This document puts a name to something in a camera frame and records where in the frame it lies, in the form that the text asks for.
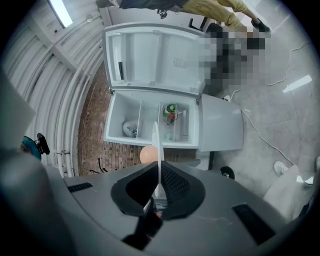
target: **white cable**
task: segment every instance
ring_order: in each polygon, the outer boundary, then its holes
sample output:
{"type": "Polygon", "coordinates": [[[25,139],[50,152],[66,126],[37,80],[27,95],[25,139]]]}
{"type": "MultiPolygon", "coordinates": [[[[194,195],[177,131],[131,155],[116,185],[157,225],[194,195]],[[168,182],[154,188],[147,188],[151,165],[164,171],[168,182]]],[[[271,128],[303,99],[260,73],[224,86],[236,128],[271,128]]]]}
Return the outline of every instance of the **white cable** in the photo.
{"type": "Polygon", "coordinates": [[[278,84],[278,83],[283,82],[284,80],[286,80],[287,75],[288,75],[288,68],[289,68],[289,65],[290,65],[290,62],[291,62],[292,52],[301,49],[302,47],[306,46],[306,45],[309,44],[309,43],[311,43],[311,42],[310,42],[310,41],[304,41],[302,46],[300,46],[299,48],[292,49],[292,50],[290,51],[290,60],[289,60],[288,65],[286,66],[286,71],[285,71],[285,77],[284,77],[284,79],[282,79],[282,80],[280,80],[280,81],[277,81],[277,82],[274,82],[274,83],[270,83],[270,84],[269,84],[269,83],[264,83],[264,84],[267,85],[267,86],[274,86],[274,85],[276,85],[276,84],[278,84]]]}
{"type": "MultiPolygon", "coordinates": [[[[236,92],[239,92],[239,91],[241,91],[241,90],[235,90],[235,91],[232,93],[232,96],[231,96],[231,98],[230,98],[230,101],[231,101],[232,97],[234,96],[234,94],[235,94],[236,92]]],[[[271,145],[268,141],[266,141],[264,138],[262,138],[261,135],[260,135],[260,133],[259,133],[259,131],[257,130],[256,126],[254,125],[254,123],[253,123],[252,120],[250,119],[250,117],[249,117],[242,109],[240,109],[240,110],[241,110],[242,113],[244,113],[244,115],[249,119],[249,121],[251,122],[251,124],[252,124],[253,128],[255,129],[256,133],[259,135],[260,139],[263,140],[265,143],[267,143],[270,147],[272,147],[272,148],[274,148],[275,150],[279,151],[279,153],[280,153],[281,155],[283,155],[283,157],[284,157],[285,159],[287,159],[291,164],[295,165],[295,163],[292,162],[289,158],[287,158],[287,157],[285,156],[285,154],[281,152],[280,149],[278,149],[277,147],[271,145]]]]}

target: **light fixture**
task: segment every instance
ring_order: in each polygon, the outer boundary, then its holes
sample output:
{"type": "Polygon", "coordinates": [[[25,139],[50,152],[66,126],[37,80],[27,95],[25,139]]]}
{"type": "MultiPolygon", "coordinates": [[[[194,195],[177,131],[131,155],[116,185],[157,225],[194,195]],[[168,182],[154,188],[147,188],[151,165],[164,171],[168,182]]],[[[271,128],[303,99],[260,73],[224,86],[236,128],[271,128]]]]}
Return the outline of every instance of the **light fixture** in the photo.
{"type": "Polygon", "coordinates": [[[64,29],[73,23],[62,0],[48,0],[48,3],[64,29]]]}
{"type": "Polygon", "coordinates": [[[307,83],[310,83],[312,81],[312,78],[309,74],[307,74],[306,76],[300,78],[299,80],[289,84],[286,86],[286,88],[283,90],[284,93],[293,91],[294,89],[297,89],[300,86],[304,86],[307,83]]]}

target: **round orange object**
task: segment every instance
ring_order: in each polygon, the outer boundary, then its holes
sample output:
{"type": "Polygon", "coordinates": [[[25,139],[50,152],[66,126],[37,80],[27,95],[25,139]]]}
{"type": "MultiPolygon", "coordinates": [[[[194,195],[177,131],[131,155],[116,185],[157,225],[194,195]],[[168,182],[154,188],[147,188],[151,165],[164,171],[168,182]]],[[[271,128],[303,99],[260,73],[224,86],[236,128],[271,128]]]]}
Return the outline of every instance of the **round orange object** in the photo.
{"type": "Polygon", "coordinates": [[[158,149],[152,145],[145,146],[140,152],[142,164],[158,161],[158,149]]]}

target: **teal object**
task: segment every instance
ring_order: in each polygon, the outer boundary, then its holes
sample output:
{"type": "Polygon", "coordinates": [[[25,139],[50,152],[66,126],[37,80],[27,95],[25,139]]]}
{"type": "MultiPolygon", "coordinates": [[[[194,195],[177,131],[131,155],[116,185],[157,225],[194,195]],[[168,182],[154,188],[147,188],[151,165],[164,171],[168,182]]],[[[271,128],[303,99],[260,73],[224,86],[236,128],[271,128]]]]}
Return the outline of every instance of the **teal object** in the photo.
{"type": "Polygon", "coordinates": [[[31,138],[24,136],[22,140],[22,146],[28,149],[31,155],[41,160],[41,154],[38,150],[38,147],[31,138]]]}

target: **marble floor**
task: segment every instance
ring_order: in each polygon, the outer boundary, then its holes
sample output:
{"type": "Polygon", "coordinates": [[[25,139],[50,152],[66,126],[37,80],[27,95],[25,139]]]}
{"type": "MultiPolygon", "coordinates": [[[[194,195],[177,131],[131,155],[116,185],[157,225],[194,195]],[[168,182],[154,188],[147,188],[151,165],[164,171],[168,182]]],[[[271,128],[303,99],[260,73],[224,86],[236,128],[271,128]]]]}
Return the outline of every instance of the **marble floor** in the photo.
{"type": "MultiPolygon", "coordinates": [[[[246,79],[229,82],[220,96],[234,94],[232,102],[239,104],[252,119],[261,136],[280,149],[298,165],[304,179],[314,174],[314,160],[320,155],[320,65],[312,44],[290,51],[309,42],[295,16],[279,1],[244,0],[247,6],[271,28],[265,40],[265,52],[253,53],[251,69],[246,79]]],[[[246,25],[250,19],[238,16],[246,25]]],[[[230,166],[236,180],[263,197],[278,176],[273,170],[276,160],[288,162],[278,151],[262,141],[250,121],[244,120],[242,150],[215,154],[214,167],[230,166]]],[[[311,197],[313,189],[304,187],[297,198],[297,210],[311,197]]]]}

